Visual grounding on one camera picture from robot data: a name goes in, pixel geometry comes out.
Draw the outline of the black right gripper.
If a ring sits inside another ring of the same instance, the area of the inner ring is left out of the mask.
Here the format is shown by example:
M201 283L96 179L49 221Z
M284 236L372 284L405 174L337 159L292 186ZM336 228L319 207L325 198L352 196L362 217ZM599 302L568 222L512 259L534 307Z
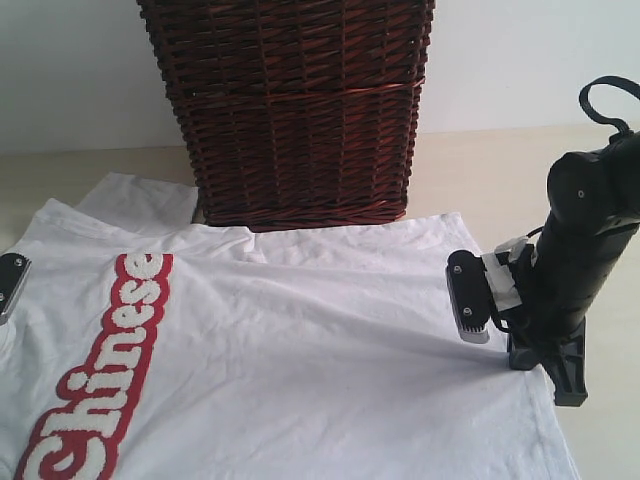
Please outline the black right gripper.
M508 366L544 368L556 406L581 406L586 320L613 266L639 228L639 136L601 150L568 152L547 177L550 213L524 298L528 325L508 337Z

